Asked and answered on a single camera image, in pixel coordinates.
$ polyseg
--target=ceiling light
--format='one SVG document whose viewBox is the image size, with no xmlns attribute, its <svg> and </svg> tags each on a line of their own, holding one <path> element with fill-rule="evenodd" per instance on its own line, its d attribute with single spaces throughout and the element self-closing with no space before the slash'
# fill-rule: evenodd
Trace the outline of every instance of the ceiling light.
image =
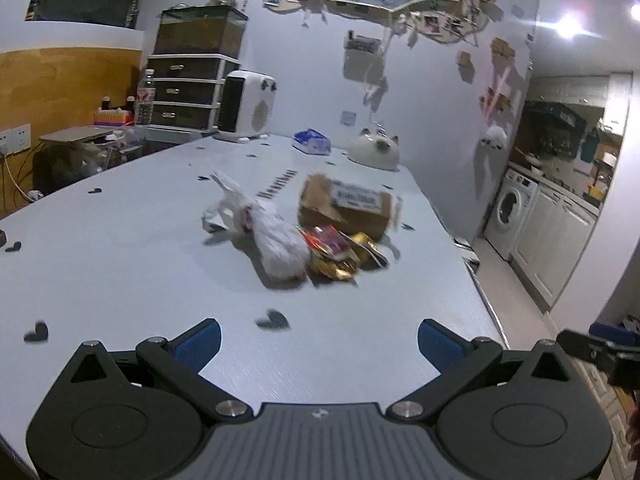
<svg viewBox="0 0 640 480">
<path fill-rule="evenodd" d="M 578 20 L 576 20 L 575 17 L 570 14 L 567 14 L 562 18 L 562 20 L 557 22 L 555 28 L 558 34 L 566 40 L 570 40 L 572 37 L 574 37 L 576 34 L 580 34 L 582 31 L 582 27 L 580 26 Z"/>
</svg>

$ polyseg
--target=washing machine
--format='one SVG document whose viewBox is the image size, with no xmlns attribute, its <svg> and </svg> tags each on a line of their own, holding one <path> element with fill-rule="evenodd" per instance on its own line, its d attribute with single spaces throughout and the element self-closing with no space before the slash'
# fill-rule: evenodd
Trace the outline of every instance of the washing machine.
<svg viewBox="0 0 640 480">
<path fill-rule="evenodd" d="M 511 251 L 518 243 L 522 226 L 531 210 L 529 205 L 533 204 L 537 192 L 537 182 L 516 171 L 507 170 L 484 230 L 484 237 L 505 260 L 510 258 Z"/>
</svg>

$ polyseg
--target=white ceramic cat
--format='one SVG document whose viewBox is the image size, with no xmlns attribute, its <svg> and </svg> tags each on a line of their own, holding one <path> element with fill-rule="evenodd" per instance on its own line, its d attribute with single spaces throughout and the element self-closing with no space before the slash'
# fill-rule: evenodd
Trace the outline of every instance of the white ceramic cat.
<svg viewBox="0 0 640 480">
<path fill-rule="evenodd" d="M 374 126 L 375 133 L 364 128 L 360 135 L 353 139 L 347 155 L 353 162 L 363 166 L 395 171 L 400 163 L 398 136 L 388 137 L 380 124 Z"/>
</svg>

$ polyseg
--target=white plastic bag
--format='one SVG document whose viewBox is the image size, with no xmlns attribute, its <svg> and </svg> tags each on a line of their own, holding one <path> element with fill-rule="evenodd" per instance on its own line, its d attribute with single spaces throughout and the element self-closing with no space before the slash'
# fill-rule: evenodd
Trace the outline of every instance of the white plastic bag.
<svg viewBox="0 0 640 480">
<path fill-rule="evenodd" d="M 202 227 L 208 233 L 222 227 L 242 234 L 254 234 L 255 245 L 262 255 L 262 266 L 274 280 L 290 280 L 304 276 L 310 253 L 300 232 L 278 215 L 273 203 L 253 198 L 223 173 L 211 178 L 225 193 L 215 206 L 202 215 Z"/>
</svg>

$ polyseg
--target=metal screw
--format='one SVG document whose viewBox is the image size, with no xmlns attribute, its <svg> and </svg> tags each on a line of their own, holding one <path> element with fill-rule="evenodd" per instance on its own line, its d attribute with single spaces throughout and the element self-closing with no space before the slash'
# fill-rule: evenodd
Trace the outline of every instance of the metal screw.
<svg viewBox="0 0 640 480">
<path fill-rule="evenodd" d="M 323 409 L 323 408 L 319 408 L 317 410 L 312 411 L 311 412 L 311 416 L 313 418 L 318 419 L 318 420 L 322 420 L 323 418 L 329 416 L 329 412 L 327 410 Z"/>
<path fill-rule="evenodd" d="M 216 411 L 222 416 L 244 415 L 249 407 L 241 400 L 228 399 L 216 405 Z"/>
<path fill-rule="evenodd" d="M 414 416 L 422 415 L 424 408 L 412 400 L 401 400 L 391 407 L 391 411 L 402 418 L 414 418 Z"/>
</svg>

